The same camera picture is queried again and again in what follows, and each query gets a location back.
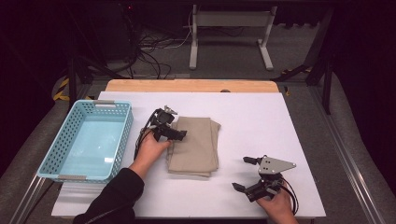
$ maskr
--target blue plastic basket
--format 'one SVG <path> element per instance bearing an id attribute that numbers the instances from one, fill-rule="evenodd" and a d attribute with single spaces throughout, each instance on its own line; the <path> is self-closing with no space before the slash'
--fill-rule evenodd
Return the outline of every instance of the blue plastic basket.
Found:
<path id="1" fill-rule="evenodd" d="M 56 182 L 107 183 L 120 170 L 133 119 L 129 102 L 76 101 L 37 175 Z"/>

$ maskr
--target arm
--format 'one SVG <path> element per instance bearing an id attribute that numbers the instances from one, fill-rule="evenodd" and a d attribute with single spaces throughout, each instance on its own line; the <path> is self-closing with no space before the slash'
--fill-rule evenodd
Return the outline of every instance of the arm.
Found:
<path id="1" fill-rule="evenodd" d="M 281 189 L 271 201 L 260 198 L 256 202 L 275 223 L 298 224 L 297 219 L 291 212 L 290 196 L 285 190 Z"/>
<path id="2" fill-rule="evenodd" d="M 95 218 L 98 219 L 94 223 L 131 223 L 134 219 L 132 207 L 143 193 L 143 178 L 171 144 L 171 141 L 157 142 L 153 134 L 148 133 L 134 162 L 129 168 L 121 169 L 91 203 L 87 212 L 76 216 L 73 223 L 87 223 Z"/>

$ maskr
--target black sleeve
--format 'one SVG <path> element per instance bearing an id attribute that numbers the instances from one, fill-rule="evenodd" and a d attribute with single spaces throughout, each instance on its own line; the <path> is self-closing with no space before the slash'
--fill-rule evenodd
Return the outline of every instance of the black sleeve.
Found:
<path id="1" fill-rule="evenodd" d="M 76 216 L 73 223 L 87 223 L 94 219 L 94 223 L 132 223 L 134 202 L 142 195 L 144 185 L 135 172 L 121 169 L 93 200 L 87 212 Z"/>

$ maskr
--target stack of fabric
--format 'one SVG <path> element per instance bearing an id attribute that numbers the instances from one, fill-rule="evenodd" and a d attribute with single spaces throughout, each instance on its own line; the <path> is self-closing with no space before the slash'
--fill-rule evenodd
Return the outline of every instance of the stack of fabric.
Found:
<path id="1" fill-rule="evenodd" d="M 167 150 L 169 173 L 210 176 L 219 168 L 220 124 L 210 118 L 179 117 L 172 128 L 186 130 L 187 135 Z"/>

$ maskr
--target human hand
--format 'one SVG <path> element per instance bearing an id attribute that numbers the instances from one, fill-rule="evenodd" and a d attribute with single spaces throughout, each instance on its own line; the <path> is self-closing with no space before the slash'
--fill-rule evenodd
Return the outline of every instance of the human hand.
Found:
<path id="1" fill-rule="evenodd" d="M 256 200 L 256 203 L 261 206 L 269 218 L 277 224 L 296 224 L 297 219 L 291 212 L 291 203 L 289 194 L 281 189 L 271 201 L 266 201 L 264 198 Z"/>
<path id="2" fill-rule="evenodd" d="M 139 153 L 137 153 L 134 162 L 129 166 L 142 179 L 146 176 L 151 165 L 172 144 L 172 140 L 157 142 L 152 131 L 146 131 L 143 136 L 145 137 L 140 144 Z"/>

